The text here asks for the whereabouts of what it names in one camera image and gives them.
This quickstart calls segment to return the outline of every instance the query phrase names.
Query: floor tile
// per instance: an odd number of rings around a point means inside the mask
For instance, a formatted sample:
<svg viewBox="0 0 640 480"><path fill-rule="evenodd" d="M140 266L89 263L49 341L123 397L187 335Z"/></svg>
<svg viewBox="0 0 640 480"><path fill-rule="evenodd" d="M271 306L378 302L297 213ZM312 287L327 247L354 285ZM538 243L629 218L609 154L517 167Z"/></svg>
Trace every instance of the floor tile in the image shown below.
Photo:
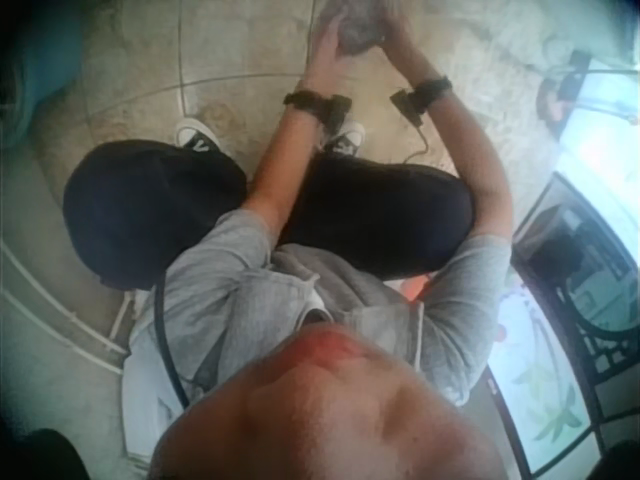
<svg viewBox="0 0 640 480"><path fill-rule="evenodd" d="M307 60L308 32L308 19L251 19L246 73L302 74Z"/></svg>
<svg viewBox="0 0 640 480"><path fill-rule="evenodd" d="M245 0L251 17L294 17L309 21L314 0Z"/></svg>
<svg viewBox="0 0 640 480"><path fill-rule="evenodd" d="M30 131L55 137L83 120L86 120L86 105L79 77L36 107Z"/></svg>
<svg viewBox="0 0 640 480"><path fill-rule="evenodd" d="M83 70L90 114L179 85L179 0L108 0L87 16Z"/></svg>
<svg viewBox="0 0 640 480"><path fill-rule="evenodd" d="M83 121L56 137L36 133L30 143L54 198L62 204L69 176L94 146L87 122Z"/></svg>
<svg viewBox="0 0 640 480"><path fill-rule="evenodd" d="M180 89L175 88L97 113L89 124L97 144L129 139L173 143L174 129L181 118Z"/></svg>
<svg viewBox="0 0 640 480"><path fill-rule="evenodd" d="M297 77L251 77L187 86L185 111L207 124L221 147L252 175L275 132Z"/></svg>
<svg viewBox="0 0 640 480"><path fill-rule="evenodd" d="M272 3L183 0L184 82L245 74L301 74L311 4L299 3L287 12L286 2L269 8Z"/></svg>
<svg viewBox="0 0 640 480"><path fill-rule="evenodd" d="M181 42L185 83L237 76L247 71L247 18L221 17L213 5L186 0L183 4Z"/></svg>

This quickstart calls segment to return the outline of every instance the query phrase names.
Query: leg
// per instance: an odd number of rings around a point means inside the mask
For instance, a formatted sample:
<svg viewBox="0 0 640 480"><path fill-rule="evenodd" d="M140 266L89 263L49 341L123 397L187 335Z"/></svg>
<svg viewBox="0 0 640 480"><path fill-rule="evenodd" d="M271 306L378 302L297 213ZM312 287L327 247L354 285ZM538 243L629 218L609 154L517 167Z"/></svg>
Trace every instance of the leg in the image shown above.
<svg viewBox="0 0 640 480"><path fill-rule="evenodd" d="M445 172L329 153L312 164L282 242L330 250L388 280L442 268L472 223L467 187Z"/></svg>
<svg viewBox="0 0 640 480"><path fill-rule="evenodd" d="M78 255L103 282L123 290L151 288L221 215L242 204L244 173L215 144L205 147L108 143L73 172L65 188L65 221Z"/></svg>

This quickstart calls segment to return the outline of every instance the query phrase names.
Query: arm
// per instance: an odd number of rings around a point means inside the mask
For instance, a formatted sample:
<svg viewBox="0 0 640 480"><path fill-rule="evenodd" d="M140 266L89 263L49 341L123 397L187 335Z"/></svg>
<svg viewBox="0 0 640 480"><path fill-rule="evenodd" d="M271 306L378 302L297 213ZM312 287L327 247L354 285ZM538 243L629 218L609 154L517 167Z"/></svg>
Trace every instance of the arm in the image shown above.
<svg viewBox="0 0 640 480"><path fill-rule="evenodd" d="M388 17L388 33L382 48L391 64L411 86L442 78L414 45L402 19ZM511 239L511 192L491 141L451 91L433 102L428 113L460 178L471 190L476 215L471 235L492 234Z"/></svg>
<svg viewBox="0 0 640 480"><path fill-rule="evenodd" d="M331 97L343 62L338 52L338 16L320 34L301 89ZM288 107L258 167L243 208L257 213L277 238L287 223L321 131L311 114Z"/></svg>

